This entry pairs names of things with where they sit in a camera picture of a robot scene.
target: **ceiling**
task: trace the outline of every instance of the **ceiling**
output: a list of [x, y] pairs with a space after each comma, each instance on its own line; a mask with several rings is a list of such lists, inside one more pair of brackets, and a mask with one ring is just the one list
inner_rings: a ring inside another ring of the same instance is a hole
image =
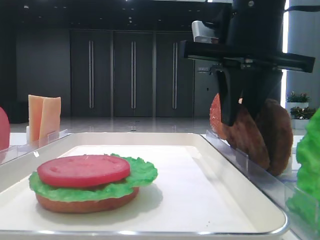
[[0, 21], [17, 27], [191, 31], [222, 5], [160, 0], [0, 0]]

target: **potted plant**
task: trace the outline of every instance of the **potted plant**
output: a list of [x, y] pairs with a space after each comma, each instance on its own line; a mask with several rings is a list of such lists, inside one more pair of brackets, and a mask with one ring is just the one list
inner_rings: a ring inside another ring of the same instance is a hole
[[300, 108], [293, 107], [291, 108], [292, 119], [292, 128], [293, 129], [305, 129], [307, 124], [310, 122], [312, 116], [316, 113], [315, 108]]
[[286, 96], [285, 109], [290, 114], [292, 108], [301, 108], [305, 109], [309, 107], [309, 97], [306, 93], [295, 94], [295, 92], [291, 92]]

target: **floor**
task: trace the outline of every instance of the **floor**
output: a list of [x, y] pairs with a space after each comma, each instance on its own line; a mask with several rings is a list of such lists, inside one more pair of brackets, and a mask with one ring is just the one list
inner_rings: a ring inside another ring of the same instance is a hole
[[[11, 124], [12, 133], [25, 133], [27, 123]], [[63, 118], [61, 130], [69, 133], [81, 132], [164, 132], [204, 134], [210, 129], [208, 118]]]

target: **lettuce leaf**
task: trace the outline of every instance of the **lettuce leaf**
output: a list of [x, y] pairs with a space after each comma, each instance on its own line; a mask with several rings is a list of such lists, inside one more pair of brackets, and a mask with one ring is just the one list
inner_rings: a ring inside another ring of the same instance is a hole
[[121, 157], [130, 164], [130, 175], [125, 179], [110, 183], [104, 188], [89, 190], [79, 188], [56, 188], [43, 183], [35, 171], [29, 177], [29, 187], [36, 194], [39, 194], [52, 201], [61, 202], [84, 202], [99, 201], [110, 198], [121, 198], [131, 194], [134, 187], [150, 185], [158, 176], [158, 170], [151, 162], [145, 162], [142, 158]]

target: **white tray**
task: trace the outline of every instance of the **white tray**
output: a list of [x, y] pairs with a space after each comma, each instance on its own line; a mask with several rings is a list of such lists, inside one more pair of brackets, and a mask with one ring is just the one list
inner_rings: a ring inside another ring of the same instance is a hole
[[[48, 160], [111, 153], [158, 169], [122, 208], [52, 213], [29, 189], [29, 175]], [[197, 134], [77, 133], [0, 166], [1, 240], [278, 240], [287, 230], [286, 214]]]

